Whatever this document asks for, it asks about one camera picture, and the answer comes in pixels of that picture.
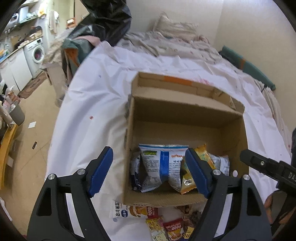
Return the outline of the person's right hand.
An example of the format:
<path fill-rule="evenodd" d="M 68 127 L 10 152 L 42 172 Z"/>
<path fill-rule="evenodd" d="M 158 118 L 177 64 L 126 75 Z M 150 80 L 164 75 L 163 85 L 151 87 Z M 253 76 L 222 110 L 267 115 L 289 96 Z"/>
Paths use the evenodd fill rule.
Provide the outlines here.
<path fill-rule="evenodd" d="M 266 211 L 266 214 L 267 214 L 267 218 L 268 218 L 268 221 L 270 224 L 273 223 L 273 219 L 272 219 L 272 216 L 271 216 L 271 205 L 272 205 L 272 202 L 273 202 L 273 195 L 269 195 L 264 203 L 264 208 L 265 208 L 265 211 Z"/>

